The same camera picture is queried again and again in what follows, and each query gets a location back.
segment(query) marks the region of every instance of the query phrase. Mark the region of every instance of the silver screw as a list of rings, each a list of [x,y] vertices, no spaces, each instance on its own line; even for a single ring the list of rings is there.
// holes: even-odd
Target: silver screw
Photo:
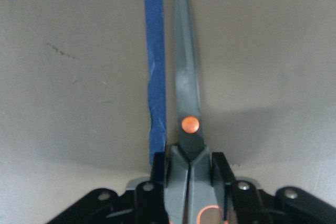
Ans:
[[[151,190],[154,189],[154,185],[153,185],[153,183],[151,183],[151,182],[147,182],[146,184],[144,184],[144,185],[142,186],[142,189],[143,189],[144,191],[151,191]]]
[[[296,199],[297,197],[299,197],[297,192],[292,189],[286,189],[285,196],[290,199]]]
[[[247,183],[247,182],[245,182],[245,181],[240,181],[240,182],[238,183],[238,188],[239,188],[240,190],[248,190],[248,189],[250,189],[250,185],[249,185],[249,183]]]
[[[111,195],[107,191],[103,191],[99,196],[98,199],[100,201],[108,200],[111,197]]]

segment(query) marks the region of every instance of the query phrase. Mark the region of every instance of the orange circle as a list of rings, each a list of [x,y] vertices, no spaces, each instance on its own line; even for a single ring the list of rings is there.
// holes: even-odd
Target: orange circle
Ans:
[[[192,134],[198,131],[198,129],[200,128],[199,124],[199,120],[196,117],[190,115],[182,120],[181,126],[186,133]]]

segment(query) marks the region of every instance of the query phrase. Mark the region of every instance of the painter's tape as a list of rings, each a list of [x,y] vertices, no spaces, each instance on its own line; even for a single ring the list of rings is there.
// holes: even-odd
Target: painter's tape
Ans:
[[[166,145],[166,86],[163,0],[144,0],[149,65],[148,103],[151,114],[150,163]]]

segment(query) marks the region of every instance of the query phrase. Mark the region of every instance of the orange rivet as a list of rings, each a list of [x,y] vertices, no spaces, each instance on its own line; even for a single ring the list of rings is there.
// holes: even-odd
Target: orange rivet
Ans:
[[[198,129],[200,128],[199,125],[199,120],[190,115],[190,116],[187,116],[186,118],[184,118],[182,120],[182,129],[186,132],[186,133],[195,133],[196,131],[198,131]]]

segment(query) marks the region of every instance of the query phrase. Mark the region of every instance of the scissor blade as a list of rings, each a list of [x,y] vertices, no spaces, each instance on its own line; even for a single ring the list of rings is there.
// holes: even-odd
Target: scissor blade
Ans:
[[[186,133],[182,120],[187,116],[201,122],[200,95],[198,91],[196,47],[193,21],[188,0],[175,2],[175,85],[178,116],[179,146],[190,161],[204,148],[202,125],[196,133]]]

